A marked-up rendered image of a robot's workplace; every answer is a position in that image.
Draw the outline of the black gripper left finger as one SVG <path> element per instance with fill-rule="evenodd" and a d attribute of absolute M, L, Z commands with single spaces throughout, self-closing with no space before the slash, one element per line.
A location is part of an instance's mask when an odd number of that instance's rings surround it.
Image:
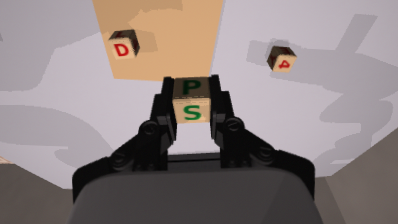
<path fill-rule="evenodd" d="M 84 165 L 74 172 L 73 205 L 84 186 L 98 177 L 119 172 L 168 171 L 168 148 L 177 136 L 173 89 L 174 78 L 164 77 L 161 95 L 155 94 L 150 119 L 140 125 L 138 134 L 111 156 Z"/>

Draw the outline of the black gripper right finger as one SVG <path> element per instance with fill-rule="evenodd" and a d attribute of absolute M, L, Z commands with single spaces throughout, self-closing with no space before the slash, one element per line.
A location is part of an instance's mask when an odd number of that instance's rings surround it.
<path fill-rule="evenodd" d="M 220 147 L 221 168 L 274 167 L 292 172 L 304 182 L 314 200 L 314 164 L 307 158 L 275 150 L 245 129 L 242 119 L 234 116 L 229 91 L 221 91 L 219 75 L 211 75 L 208 79 L 211 139 Z"/>

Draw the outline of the wooden letter block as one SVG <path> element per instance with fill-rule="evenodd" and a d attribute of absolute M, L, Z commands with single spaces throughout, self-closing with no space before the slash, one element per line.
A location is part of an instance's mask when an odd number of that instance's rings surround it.
<path fill-rule="evenodd" d="M 178 124 L 210 122 L 208 77 L 175 78 L 172 102 Z"/>
<path fill-rule="evenodd" d="M 272 72 L 289 73 L 297 56 L 290 47 L 273 46 L 267 63 Z"/>
<path fill-rule="evenodd" d="M 116 60 L 136 58 L 140 49 L 134 29 L 114 31 L 108 43 Z"/>

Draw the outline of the tan flat mat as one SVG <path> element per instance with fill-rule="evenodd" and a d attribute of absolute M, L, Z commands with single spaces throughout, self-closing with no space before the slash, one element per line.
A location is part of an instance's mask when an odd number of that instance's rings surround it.
<path fill-rule="evenodd" d="M 223 0 L 92 0 L 114 79 L 209 76 Z M 136 58 L 116 60 L 114 31 L 134 29 Z"/>

